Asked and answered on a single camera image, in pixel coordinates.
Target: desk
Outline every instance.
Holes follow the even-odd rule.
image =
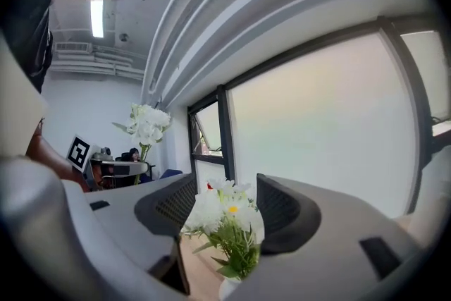
[[[192,252],[207,242],[204,235],[191,239],[182,236],[180,251],[182,253],[183,265],[188,282],[190,283],[190,300],[196,301],[217,301],[219,300],[219,286],[224,277],[216,270],[220,267],[211,256],[225,259],[224,253],[214,247],[207,248],[199,253]]]

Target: white ceiling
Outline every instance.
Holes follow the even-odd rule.
[[[93,38],[90,7],[86,0],[55,0],[50,29],[55,42],[90,42],[141,55],[134,68],[145,68],[147,54],[159,21],[170,0],[105,0],[104,38]],[[122,42],[120,34],[127,34]]]

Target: ceiling light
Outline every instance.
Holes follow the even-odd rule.
[[[92,36],[104,37],[104,0],[91,0]]]

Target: air conditioner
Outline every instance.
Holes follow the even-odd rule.
[[[79,42],[57,42],[55,43],[55,51],[62,54],[91,54],[91,43]]]

